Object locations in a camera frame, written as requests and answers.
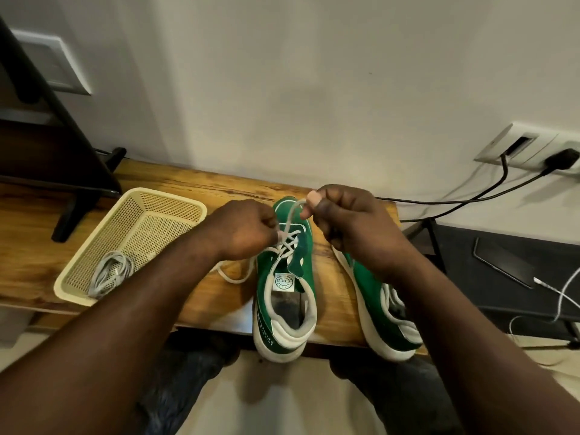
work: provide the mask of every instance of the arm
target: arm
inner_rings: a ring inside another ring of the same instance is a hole
[[[325,186],[308,195],[301,215],[311,214],[335,248],[397,287],[468,432],[580,431],[576,399],[422,256],[370,193]]]
[[[171,243],[0,374],[2,433],[119,433],[191,291],[218,261],[276,243],[277,224],[269,206],[229,202]]]

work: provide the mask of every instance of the fingernail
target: fingernail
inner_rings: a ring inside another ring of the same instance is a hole
[[[322,200],[323,196],[320,195],[318,192],[316,191],[310,191],[308,193],[308,195],[306,196],[306,201],[308,201],[308,204],[310,206],[312,206],[313,208],[315,208],[316,206],[318,206],[318,203],[320,203],[320,201]]]

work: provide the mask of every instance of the black plug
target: black plug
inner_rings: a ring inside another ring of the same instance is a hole
[[[566,148],[559,153],[552,154],[544,160],[545,169],[540,175],[547,176],[556,169],[566,170],[570,169],[576,161],[580,159],[580,152],[573,148]]]

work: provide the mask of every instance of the forearm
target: forearm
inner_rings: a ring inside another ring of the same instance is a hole
[[[580,405],[415,249],[398,279],[413,320],[472,433],[571,433]]]
[[[187,296],[217,258],[179,238],[0,375],[3,433],[115,433]]]

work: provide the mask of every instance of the black phone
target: black phone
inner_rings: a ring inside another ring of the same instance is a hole
[[[526,288],[533,289],[536,285],[533,281],[536,273],[535,268],[493,241],[477,237],[473,246],[473,255],[479,261],[486,263]]]

